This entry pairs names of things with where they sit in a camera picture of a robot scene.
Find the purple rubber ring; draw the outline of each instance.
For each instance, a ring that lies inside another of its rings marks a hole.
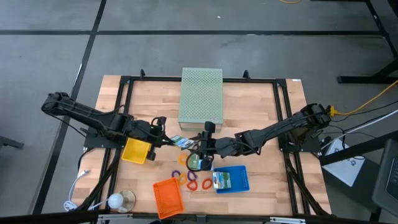
[[[192,175],[194,176],[194,179],[191,179],[191,177],[189,176],[189,174],[192,174]],[[197,176],[194,172],[192,172],[192,171],[188,171],[187,177],[188,177],[188,180],[189,180],[189,181],[194,181],[194,180],[196,180],[196,179],[198,178],[198,176]]]
[[[175,171],[172,172],[172,177],[174,177],[174,174],[175,174],[175,173],[178,173],[178,175],[181,175],[180,171],[175,170]]]

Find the green perforated box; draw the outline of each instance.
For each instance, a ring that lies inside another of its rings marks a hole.
[[[223,124],[223,70],[182,68],[178,123],[183,131],[203,131],[205,122]]]

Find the rubber ring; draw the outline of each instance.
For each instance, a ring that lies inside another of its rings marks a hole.
[[[179,185],[183,185],[183,184],[187,183],[186,173],[182,173],[179,177],[177,177],[177,182]]]
[[[194,181],[194,180],[196,180],[198,178],[198,176],[196,175],[196,173],[194,173],[194,172],[192,172],[192,171],[188,171],[188,180],[189,181]]]
[[[207,181],[210,181],[209,186],[205,187],[205,183]],[[201,187],[203,188],[203,190],[207,190],[209,189],[211,186],[213,185],[213,181],[210,178],[205,179],[202,183],[201,183]]]
[[[172,177],[174,177],[174,174],[175,174],[175,173],[178,173],[178,176],[181,175],[180,171],[178,171],[178,170],[173,170],[173,172],[172,172]]]
[[[187,160],[187,157],[188,156],[186,154],[181,154],[178,157],[178,163],[181,164],[181,165],[185,165],[185,161]]]
[[[198,189],[198,182],[196,180],[193,180],[187,184],[188,189],[191,191],[196,191]]]

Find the white cable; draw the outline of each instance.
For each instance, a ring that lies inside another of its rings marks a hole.
[[[336,139],[340,139],[340,138],[342,138],[343,136],[346,136],[346,135],[349,134],[349,133],[353,133],[354,131],[357,131],[357,130],[362,129],[362,128],[365,128],[365,127],[368,127],[369,125],[372,125],[372,124],[375,124],[375,123],[377,123],[377,122],[379,122],[379,121],[381,121],[381,120],[384,120],[384,119],[390,117],[391,115],[395,114],[396,112],[398,112],[398,110],[395,110],[395,111],[393,111],[393,112],[391,112],[391,113],[389,113],[389,114],[387,114],[387,115],[385,115],[385,116],[383,116],[383,117],[381,117],[381,118],[379,118],[379,119],[377,119],[377,120],[375,120],[375,121],[372,121],[372,122],[370,122],[370,123],[366,123],[366,124],[364,124],[364,125],[362,125],[362,126],[359,126],[359,127],[357,127],[357,128],[354,128],[354,129],[352,129],[351,131],[348,131],[348,132],[346,132],[345,134],[342,134],[341,136],[338,136],[337,138],[335,138],[335,139],[333,139],[332,141],[330,141],[328,144],[324,145],[324,146],[321,148],[321,150],[324,149],[325,147],[327,147],[328,145],[330,145],[331,143],[333,143]]]
[[[72,184],[72,186],[70,187],[69,195],[68,195],[68,200],[67,200],[65,203],[63,203],[63,208],[64,208],[67,212],[68,212],[69,210],[71,210],[71,209],[76,209],[76,208],[77,208],[77,205],[75,205],[75,204],[72,202],[72,191],[73,191],[73,188],[74,188],[75,184],[77,183],[77,181],[78,181],[80,178],[82,178],[84,175],[88,174],[89,172],[90,172],[89,170],[84,170],[83,172],[81,172],[81,173],[77,176],[77,178],[76,178],[76,180],[74,181],[74,183]],[[91,209],[93,209],[93,208],[96,208],[96,207],[100,206],[101,204],[105,203],[106,201],[108,201],[108,199],[106,199],[106,200],[104,200],[104,201],[102,201],[102,202],[100,202],[100,203],[98,203],[98,204],[96,204],[96,205],[90,206],[88,209],[91,210]]]

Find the yellow cable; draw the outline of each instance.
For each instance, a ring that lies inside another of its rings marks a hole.
[[[396,83],[398,83],[398,80],[395,81],[393,84],[389,85],[387,88],[385,88],[383,91],[381,91],[379,94],[377,94],[375,97],[371,98],[368,102],[364,103],[362,106],[360,106],[359,108],[356,108],[353,111],[350,111],[348,113],[340,113],[339,111],[337,111],[333,106],[330,107],[330,116],[334,116],[334,115],[351,115],[357,111],[359,111],[360,109],[364,108],[364,106],[368,105],[370,102],[372,102],[373,100],[375,100],[376,98],[378,98],[379,96],[383,95],[383,93],[385,93],[387,90],[389,90],[391,87],[393,87]]]
[[[299,3],[301,0],[295,1],[295,2],[290,2],[290,1],[284,1],[284,0],[279,0],[280,2],[286,3],[286,4],[297,4]]]

